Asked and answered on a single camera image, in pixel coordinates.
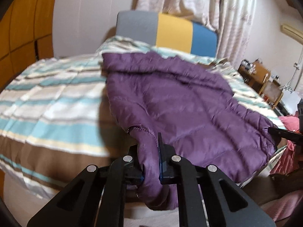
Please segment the purple puffer jacket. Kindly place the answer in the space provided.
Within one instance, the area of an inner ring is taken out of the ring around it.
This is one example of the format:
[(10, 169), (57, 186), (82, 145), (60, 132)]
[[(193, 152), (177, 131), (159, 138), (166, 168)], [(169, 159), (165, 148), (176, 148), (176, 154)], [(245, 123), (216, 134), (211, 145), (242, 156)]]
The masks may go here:
[(144, 170), (139, 198), (152, 210), (178, 206), (175, 186), (159, 181), (158, 141), (196, 166), (216, 165), (236, 183), (251, 178), (276, 152), (265, 116), (247, 109), (219, 74), (155, 52), (104, 53), (110, 111), (138, 143)]

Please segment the pink red clothing pile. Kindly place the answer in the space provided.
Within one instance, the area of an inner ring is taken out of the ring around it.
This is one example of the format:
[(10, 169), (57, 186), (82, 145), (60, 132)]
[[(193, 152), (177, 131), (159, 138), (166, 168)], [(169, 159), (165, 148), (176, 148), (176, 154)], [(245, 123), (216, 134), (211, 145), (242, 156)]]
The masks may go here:
[[(297, 116), (281, 116), (279, 119), (288, 131), (299, 132), (299, 118)], [(295, 152), (295, 144), (288, 140), (286, 149), (277, 164), (270, 171), (270, 175), (288, 175), (299, 169), (298, 158), (299, 155)]]

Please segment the wooden bedside desk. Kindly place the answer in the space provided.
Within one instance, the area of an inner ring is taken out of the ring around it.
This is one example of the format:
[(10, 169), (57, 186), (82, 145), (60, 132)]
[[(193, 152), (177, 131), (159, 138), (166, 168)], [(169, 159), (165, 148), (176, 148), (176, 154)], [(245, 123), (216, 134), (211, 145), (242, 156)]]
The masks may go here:
[(244, 82), (255, 90), (272, 109), (275, 109), (283, 97), (283, 91), (279, 84), (270, 80), (271, 72), (259, 61), (250, 63), (244, 59), (238, 72), (243, 77)]

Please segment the striped bed duvet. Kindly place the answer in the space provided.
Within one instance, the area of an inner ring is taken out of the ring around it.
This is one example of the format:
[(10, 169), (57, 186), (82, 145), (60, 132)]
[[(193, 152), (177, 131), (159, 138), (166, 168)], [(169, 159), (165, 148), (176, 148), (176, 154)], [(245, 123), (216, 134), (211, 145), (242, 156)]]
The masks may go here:
[(138, 145), (110, 111), (102, 55), (148, 52), (219, 73), (241, 105), (284, 127), (230, 63), (114, 36), (93, 54), (42, 59), (1, 92), (1, 169), (32, 194), (51, 199), (88, 165), (107, 166)]

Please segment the white patterned curtain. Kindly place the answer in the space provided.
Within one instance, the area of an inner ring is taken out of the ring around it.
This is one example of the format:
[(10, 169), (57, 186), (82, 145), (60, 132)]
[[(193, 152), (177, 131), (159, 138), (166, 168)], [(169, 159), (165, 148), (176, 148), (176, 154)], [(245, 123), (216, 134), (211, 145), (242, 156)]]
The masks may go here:
[(244, 56), (257, 0), (138, 0), (136, 9), (162, 12), (216, 31), (217, 56), (238, 68)]

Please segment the grey yellow blue headboard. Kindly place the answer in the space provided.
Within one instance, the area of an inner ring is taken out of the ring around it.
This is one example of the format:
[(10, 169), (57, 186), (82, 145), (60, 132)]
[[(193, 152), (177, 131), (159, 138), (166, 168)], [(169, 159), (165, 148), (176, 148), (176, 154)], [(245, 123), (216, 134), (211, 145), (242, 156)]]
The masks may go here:
[(116, 35), (156, 47), (214, 58), (217, 33), (202, 24), (168, 14), (139, 10), (120, 11)]

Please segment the brown wooden wardrobe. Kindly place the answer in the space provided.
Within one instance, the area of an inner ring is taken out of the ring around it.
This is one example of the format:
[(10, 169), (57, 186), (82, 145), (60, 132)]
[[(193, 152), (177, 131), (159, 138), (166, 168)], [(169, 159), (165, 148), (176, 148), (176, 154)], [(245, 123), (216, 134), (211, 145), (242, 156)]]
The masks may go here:
[(55, 0), (10, 0), (1, 15), (1, 89), (39, 59), (54, 56)]

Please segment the wall air conditioner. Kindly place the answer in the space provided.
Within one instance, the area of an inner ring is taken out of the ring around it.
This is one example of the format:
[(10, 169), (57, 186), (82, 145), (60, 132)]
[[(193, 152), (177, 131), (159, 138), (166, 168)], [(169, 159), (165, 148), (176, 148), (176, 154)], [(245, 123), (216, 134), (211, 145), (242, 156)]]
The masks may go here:
[(292, 39), (296, 40), (297, 42), (302, 44), (302, 40), (303, 40), (303, 33), (302, 31), (288, 25), (288, 24), (282, 24), (281, 27), (281, 32), (289, 37), (291, 37)]

